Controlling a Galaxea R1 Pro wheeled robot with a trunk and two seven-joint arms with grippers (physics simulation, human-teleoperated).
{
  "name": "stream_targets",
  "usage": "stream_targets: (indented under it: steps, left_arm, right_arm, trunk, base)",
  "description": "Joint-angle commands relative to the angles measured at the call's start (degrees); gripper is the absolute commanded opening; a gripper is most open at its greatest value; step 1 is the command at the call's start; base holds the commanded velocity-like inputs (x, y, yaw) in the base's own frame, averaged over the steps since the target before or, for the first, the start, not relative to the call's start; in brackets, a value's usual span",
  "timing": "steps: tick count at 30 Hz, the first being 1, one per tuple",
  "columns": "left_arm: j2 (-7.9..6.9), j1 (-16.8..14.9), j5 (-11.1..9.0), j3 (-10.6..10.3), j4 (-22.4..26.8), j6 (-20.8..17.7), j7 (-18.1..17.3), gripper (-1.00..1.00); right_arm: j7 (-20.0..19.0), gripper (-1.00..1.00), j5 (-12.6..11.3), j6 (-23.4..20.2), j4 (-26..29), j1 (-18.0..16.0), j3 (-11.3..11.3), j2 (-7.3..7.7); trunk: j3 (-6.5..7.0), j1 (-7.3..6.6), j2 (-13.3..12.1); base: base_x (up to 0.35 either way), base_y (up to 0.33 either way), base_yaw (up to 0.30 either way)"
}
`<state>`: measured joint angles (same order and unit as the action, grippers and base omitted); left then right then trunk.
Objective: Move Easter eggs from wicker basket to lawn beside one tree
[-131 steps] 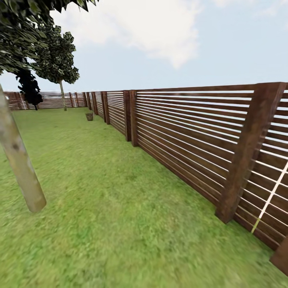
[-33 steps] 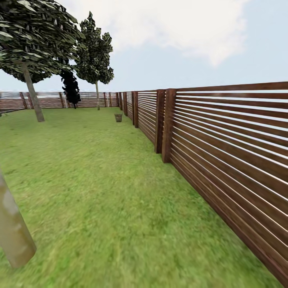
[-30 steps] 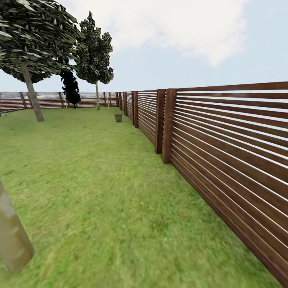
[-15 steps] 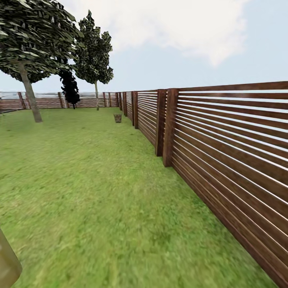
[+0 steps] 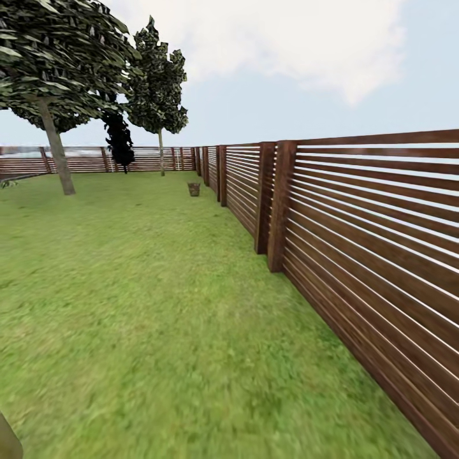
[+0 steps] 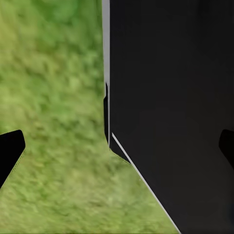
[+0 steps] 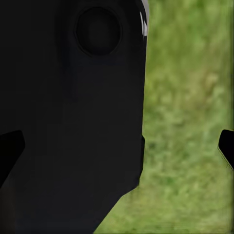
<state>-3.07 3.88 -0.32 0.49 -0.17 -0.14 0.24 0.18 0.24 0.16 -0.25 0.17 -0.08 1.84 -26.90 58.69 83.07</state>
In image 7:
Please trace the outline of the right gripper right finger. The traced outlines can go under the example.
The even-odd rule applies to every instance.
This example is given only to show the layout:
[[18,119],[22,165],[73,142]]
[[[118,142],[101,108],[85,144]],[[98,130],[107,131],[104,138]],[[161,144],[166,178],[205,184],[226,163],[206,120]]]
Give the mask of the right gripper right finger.
[[218,147],[234,169],[234,132],[222,130]]

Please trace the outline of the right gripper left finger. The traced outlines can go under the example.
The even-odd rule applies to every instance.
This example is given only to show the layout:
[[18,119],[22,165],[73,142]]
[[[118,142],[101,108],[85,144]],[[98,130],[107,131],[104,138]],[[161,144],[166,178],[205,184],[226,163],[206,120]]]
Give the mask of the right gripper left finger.
[[0,188],[25,149],[21,130],[0,135]]

